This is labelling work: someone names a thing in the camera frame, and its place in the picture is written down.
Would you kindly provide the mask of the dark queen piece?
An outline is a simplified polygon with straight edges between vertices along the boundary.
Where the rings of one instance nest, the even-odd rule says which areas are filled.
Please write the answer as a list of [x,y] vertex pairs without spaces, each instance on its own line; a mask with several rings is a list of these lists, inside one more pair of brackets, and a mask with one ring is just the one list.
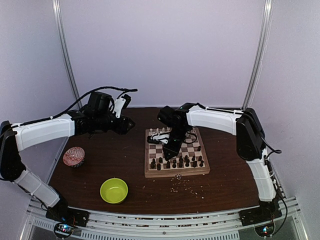
[[170,169],[171,168],[171,163],[169,161],[166,162],[165,168],[166,169]]

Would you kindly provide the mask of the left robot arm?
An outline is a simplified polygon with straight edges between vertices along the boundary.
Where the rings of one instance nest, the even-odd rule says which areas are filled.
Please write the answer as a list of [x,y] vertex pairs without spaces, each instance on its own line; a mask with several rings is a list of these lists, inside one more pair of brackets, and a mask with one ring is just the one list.
[[89,100],[79,110],[71,104],[56,115],[33,121],[11,124],[8,120],[0,125],[0,179],[17,184],[38,199],[53,217],[61,222],[72,218],[66,199],[54,188],[31,172],[21,160],[20,152],[51,140],[113,131],[119,135],[129,132],[134,121],[122,115],[130,103],[128,95],[137,89],[119,88],[120,95],[113,98],[103,93],[108,87],[98,87],[83,94]]

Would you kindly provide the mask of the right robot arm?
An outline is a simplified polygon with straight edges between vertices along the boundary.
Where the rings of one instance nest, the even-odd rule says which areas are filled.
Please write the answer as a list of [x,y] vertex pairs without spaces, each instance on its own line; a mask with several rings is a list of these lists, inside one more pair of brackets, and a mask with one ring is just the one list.
[[256,216],[268,220],[278,208],[278,186],[270,162],[270,155],[281,154],[265,139],[265,132],[253,108],[230,110],[205,107],[199,103],[185,103],[173,109],[165,106],[157,118],[171,130],[162,140],[166,160],[176,157],[194,127],[223,131],[236,137],[236,152],[248,164],[258,190],[259,207]]

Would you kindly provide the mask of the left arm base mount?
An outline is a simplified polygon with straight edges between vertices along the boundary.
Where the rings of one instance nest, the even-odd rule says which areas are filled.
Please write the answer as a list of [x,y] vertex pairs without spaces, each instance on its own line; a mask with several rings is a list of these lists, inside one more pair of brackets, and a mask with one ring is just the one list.
[[68,208],[66,214],[59,215],[53,209],[46,211],[45,217],[56,221],[53,233],[59,239],[69,238],[78,227],[86,227],[90,213],[85,210]]

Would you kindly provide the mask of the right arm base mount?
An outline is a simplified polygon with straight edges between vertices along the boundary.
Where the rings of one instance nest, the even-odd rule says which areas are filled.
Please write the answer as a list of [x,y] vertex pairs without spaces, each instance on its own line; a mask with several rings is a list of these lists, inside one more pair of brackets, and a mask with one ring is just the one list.
[[276,232],[274,220],[282,216],[282,211],[271,211],[266,207],[254,207],[241,210],[239,218],[243,227],[254,226],[255,233],[262,238],[271,238]]

